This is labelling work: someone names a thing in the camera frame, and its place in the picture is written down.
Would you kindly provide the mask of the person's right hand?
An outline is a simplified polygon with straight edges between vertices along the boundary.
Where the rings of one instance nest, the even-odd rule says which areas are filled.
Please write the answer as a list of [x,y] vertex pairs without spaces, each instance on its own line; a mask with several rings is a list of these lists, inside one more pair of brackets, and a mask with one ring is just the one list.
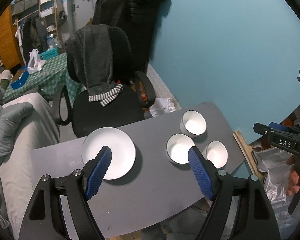
[[295,158],[292,155],[287,160],[287,165],[290,165],[290,172],[288,176],[288,187],[286,189],[286,194],[291,196],[292,194],[298,193],[300,190],[300,175],[297,174],[295,169]]

